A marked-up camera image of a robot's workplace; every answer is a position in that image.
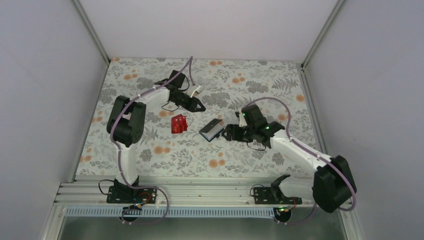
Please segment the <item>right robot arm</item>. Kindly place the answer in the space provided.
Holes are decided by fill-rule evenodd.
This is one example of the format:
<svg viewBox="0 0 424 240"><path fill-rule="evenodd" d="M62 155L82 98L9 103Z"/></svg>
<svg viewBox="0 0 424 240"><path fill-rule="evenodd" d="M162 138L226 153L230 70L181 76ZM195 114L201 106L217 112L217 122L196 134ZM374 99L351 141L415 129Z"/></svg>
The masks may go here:
<svg viewBox="0 0 424 240"><path fill-rule="evenodd" d="M222 136L227 141L262 144L287 156L313 175L311 180L284 174L274 180L269 193L275 203L291 198L313 200L322 210L332 213L349 199L357 187L347 160L319 152L296 137L276 121L268 122L255 104L236 113L238 124L227 125Z"/></svg>

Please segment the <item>black leather card holder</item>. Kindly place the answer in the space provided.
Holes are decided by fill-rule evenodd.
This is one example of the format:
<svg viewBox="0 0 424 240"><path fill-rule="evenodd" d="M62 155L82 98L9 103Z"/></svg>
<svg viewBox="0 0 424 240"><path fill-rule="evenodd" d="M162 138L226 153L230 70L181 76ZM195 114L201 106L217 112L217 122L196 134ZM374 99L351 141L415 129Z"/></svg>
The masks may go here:
<svg viewBox="0 0 424 240"><path fill-rule="evenodd" d="M207 123L200 131L199 134L208 142L218 138L224 127L221 125L222 120L214 118Z"/></svg>

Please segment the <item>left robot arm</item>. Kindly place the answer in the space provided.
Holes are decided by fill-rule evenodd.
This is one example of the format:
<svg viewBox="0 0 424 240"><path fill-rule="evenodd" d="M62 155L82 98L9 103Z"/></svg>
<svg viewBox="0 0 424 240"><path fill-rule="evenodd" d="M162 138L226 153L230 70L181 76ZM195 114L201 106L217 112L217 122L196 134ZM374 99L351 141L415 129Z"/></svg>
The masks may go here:
<svg viewBox="0 0 424 240"><path fill-rule="evenodd" d="M136 149L145 129L146 113L169 102L191 113L206 110L195 97L195 94L203 91L203 86L192 83L188 89L183 90L181 86L185 79L192 81L191 76L173 71L169 78L156 82L133 99L123 95L115 99L106 131L117 147L118 173L114 179L113 191L119 193L121 198L134 198L139 189Z"/></svg>

